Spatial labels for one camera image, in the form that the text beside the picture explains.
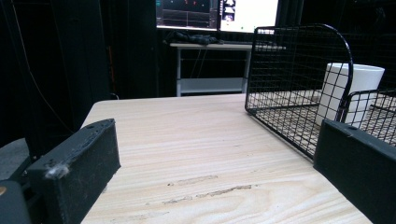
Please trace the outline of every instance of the black wire basket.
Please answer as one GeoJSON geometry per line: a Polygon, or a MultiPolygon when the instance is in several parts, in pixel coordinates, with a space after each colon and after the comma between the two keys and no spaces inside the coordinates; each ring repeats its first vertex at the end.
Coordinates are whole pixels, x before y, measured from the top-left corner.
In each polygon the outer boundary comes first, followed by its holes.
{"type": "Polygon", "coordinates": [[[323,119],[396,146],[395,40],[395,35],[341,35],[323,24],[258,27],[246,111],[311,159],[323,119]],[[375,81],[353,82],[362,64],[385,68],[379,84],[362,90],[375,81]]]}

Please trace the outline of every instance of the monitor screen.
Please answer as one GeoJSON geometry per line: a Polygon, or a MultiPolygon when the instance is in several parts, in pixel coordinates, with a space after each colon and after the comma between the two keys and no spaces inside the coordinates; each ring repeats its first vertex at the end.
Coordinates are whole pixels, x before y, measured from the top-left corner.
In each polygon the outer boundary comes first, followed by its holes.
{"type": "Polygon", "coordinates": [[[218,0],[156,0],[157,28],[218,28],[218,0]]]}
{"type": "Polygon", "coordinates": [[[253,33],[258,26],[275,26],[278,0],[220,0],[219,29],[253,33]]]}

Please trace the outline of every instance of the computer monitor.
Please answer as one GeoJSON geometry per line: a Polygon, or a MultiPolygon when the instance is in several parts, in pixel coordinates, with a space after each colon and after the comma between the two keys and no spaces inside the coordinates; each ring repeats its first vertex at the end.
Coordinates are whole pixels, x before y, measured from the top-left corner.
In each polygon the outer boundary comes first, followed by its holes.
{"type": "Polygon", "coordinates": [[[220,0],[219,30],[254,33],[258,26],[275,26],[278,0],[220,0]]]}
{"type": "Polygon", "coordinates": [[[157,28],[217,31],[218,0],[156,0],[157,28]]]}

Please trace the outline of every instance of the wood grain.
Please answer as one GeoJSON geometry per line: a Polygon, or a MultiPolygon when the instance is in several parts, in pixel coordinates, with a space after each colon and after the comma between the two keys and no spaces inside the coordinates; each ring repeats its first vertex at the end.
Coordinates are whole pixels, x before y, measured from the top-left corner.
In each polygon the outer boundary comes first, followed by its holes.
{"type": "Polygon", "coordinates": [[[100,102],[121,168],[83,223],[370,223],[245,95],[100,102]]]}

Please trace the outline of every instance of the white paper cup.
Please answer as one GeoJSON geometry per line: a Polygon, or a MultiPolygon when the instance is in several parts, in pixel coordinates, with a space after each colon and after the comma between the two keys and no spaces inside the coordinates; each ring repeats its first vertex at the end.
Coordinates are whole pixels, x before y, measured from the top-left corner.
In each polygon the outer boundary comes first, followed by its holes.
{"type": "MultiPolygon", "coordinates": [[[[354,91],[376,90],[381,81],[385,69],[363,64],[353,64],[353,79],[349,93],[354,91]]],[[[320,97],[318,114],[315,123],[320,125],[324,118],[335,120],[341,97],[344,93],[348,79],[347,63],[328,63],[323,83],[323,91],[320,97]]],[[[368,94],[362,94],[355,100],[352,99],[349,111],[346,115],[346,123],[355,127],[361,125],[364,120],[365,110],[370,106],[371,100],[368,94]]]]}

